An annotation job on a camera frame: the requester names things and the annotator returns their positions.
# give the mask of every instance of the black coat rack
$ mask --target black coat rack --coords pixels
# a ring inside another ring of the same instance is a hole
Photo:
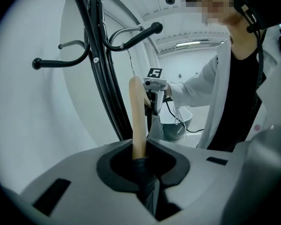
[[[120,46],[112,46],[112,40],[116,35],[121,32],[132,31],[132,29],[116,31],[108,39],[103,0],[75,0],[75,2],[84,24],[84,42],[75,40],[59,45],[59,49],[78,44],[85,49],[83,55],[74,61],[42,60],[36,58],[33,60],[32,66],[36,70],[40,68],[72,67],[82,62],[88,56],[101,100],[119,140],[131,139],[132,127],[118,86],[111,52],[127,50],[152,34],[160,33],[163,30],[163,26],[159,22],[154,22],[145,30],[141,26],[133,28],[133,30],[141,32]]]

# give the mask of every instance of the black slot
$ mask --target black slot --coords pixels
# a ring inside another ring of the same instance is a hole
[[[220,164],[220,165],[226,165],[228,160],[225,160],[225,159],[221,159],[221,158],[217,158],[217,157],[209,157],[206,159],[207,161],[209,162],[212,162],[212,163],[217,163],[217,164]]]
[[[33,207],[41,213],[50,216],[70,183],[71,182],[66,179],[56,179],[55,182],[35,201]]]

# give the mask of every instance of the wooden stick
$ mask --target wooden stick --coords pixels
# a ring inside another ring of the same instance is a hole
[[[146,124],[144,104],[151,107],[141,79],[134,76],[129,81],[129,96],[132,110],[132,159],[144,158],[146,155]]]

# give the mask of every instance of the ceiling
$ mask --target ceiling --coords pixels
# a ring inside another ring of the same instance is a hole
[[[165,0],[120,0],[140,21],[144,28],[160,22],[163,31],[151,36],[157,54],[177,53],[191,49],[209,49],[218,46],[229,33],[225,26],[205,25],[196,7],[185,7],[182,0],[169,5]],[[201,41],[199,45],[177,47],[177,43]]]

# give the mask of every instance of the hand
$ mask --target hand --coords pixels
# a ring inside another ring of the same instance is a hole
[[[170,86],[167,84],[167,89],[165,91],[165,96],[169,97],[172,96],[172,90],[170,89]]]

